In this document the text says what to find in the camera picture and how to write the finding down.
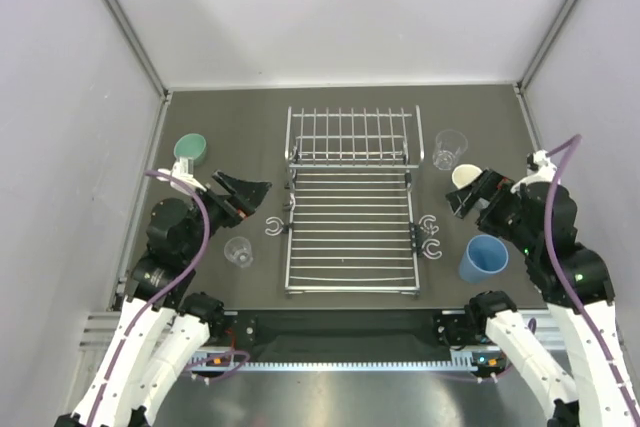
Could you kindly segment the grey-blue ceramic mug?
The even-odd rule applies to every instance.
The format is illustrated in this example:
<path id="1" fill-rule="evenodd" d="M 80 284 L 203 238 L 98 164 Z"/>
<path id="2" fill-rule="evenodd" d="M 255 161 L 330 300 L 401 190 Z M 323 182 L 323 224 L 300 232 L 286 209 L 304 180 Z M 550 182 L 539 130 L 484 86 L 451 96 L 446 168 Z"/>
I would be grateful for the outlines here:
<path id="1" fill-rule="evenodd" d="M 451 182 L 456 190 L 471 184 L 483 173 L 483 169 L 474 164 L 460 164 L 451 173 Z"/>

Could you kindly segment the mint green cup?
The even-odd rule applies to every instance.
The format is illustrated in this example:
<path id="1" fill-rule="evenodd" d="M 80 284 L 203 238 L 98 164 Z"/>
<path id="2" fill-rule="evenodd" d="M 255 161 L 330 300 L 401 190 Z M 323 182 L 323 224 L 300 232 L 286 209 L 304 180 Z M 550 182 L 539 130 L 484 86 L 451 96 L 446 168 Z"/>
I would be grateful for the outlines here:
<path id="1" fill-rule="evenodd" d="M 199 133 L 183 135 L 174 145 L 173 154 L 176 160 L 189 158 L 195 166 L 201 165 L 207 155 L 206 138 Z"/>

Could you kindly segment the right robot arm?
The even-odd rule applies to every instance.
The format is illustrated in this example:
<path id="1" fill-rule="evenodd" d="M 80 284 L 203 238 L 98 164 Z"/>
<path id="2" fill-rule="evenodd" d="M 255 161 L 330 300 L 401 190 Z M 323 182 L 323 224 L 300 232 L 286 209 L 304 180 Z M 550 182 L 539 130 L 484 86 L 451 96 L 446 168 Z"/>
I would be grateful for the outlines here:
<path id="1" fill-rule="evenodd" d="M 639 403 L 618 339 L 615 293 L 603 258 L 577 239 L 577 204 L 539 167 L 514 181 L 487 169 L 446 196 L 464 218 L 479 208 L 482 239 L 502 239 L 524 256 L 526 271 L 563 337 L 563 369 L 503 291 L 473 297 L 466 329 L 493 343 L 534 394 L 550 426 L 636 426 Z"/>

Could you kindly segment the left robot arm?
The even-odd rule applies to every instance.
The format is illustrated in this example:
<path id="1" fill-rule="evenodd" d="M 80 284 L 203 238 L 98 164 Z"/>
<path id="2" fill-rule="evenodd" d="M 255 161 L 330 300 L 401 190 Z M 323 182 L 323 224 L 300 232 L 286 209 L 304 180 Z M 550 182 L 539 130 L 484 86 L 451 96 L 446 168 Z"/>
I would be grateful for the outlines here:
<path id="1" fill-rule="evenodd" d="M 167 169 L 146 176 L 189 196 L 151 211 L 146 250 L 134 266 L 118 324 L 86 393 L 59 426 L 151 426 L 168 393 L 205 344 L 225 335 L 224 304 L 187 291 L 211 237 L 253 215 L 272 185 L 221 171 L 218 194 L 193 176 Z"/>

